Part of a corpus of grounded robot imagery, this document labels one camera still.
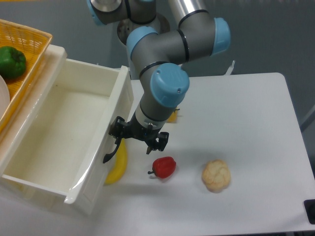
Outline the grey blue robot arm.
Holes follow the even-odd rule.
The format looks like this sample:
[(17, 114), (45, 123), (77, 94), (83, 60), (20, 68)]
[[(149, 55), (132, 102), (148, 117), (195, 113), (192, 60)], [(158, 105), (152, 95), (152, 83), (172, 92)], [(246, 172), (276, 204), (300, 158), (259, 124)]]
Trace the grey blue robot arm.
[(163, 151), (169, 134), (162, 128), (189, 89), (183, 63), (226, 51), (231, 33), (223, 18), (213, 18), (202, 0), (171, 0), (177, 29), (161, 33), (154, 0), (90, 0), (87, 2), (97, 24), (127, 20), (132, 29), (126, 48), (134, 72), (144, 90), (130, 121), (117, 117), (109, 135), (116, 146), (134, 138), (147, 144), (147, 152)]

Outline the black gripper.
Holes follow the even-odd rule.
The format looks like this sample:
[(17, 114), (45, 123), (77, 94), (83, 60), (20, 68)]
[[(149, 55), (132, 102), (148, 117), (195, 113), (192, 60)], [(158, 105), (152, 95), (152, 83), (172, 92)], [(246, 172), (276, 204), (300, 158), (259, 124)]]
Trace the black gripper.
[(144, 141), (148, 146), (146, 154), (150, 154), (156, 150), (164, 151), (168, 143), (169, 133), (160, 132), (160, 130), (161, 128), (153, 129), (142, 126), (135, 115), (132, 116), (128, 123), (125, 122), (124, 118), (117, 116), (110, 125), (109, 135), (116, 139), (116, 145), (120, 145), (122, 138), (134, 138)]

